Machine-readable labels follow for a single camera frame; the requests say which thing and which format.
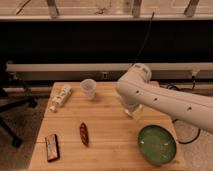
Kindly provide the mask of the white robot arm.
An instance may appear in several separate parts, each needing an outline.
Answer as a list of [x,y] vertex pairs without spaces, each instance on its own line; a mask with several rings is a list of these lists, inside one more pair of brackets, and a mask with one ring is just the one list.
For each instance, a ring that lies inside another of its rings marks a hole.
[[151,85],[151,76],[148,66],[136,63],[115,83],[128,110],[143,104],[213,134],[213,98]]

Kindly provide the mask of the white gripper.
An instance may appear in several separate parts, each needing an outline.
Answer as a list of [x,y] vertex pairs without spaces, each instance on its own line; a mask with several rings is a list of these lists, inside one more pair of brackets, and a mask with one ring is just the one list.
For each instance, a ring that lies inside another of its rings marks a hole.
[[126,102],[122,103],[124,107],[124,112],[132,119],[139,120],[142,114],[142,110],[144,108],[141,104],[128,104]]

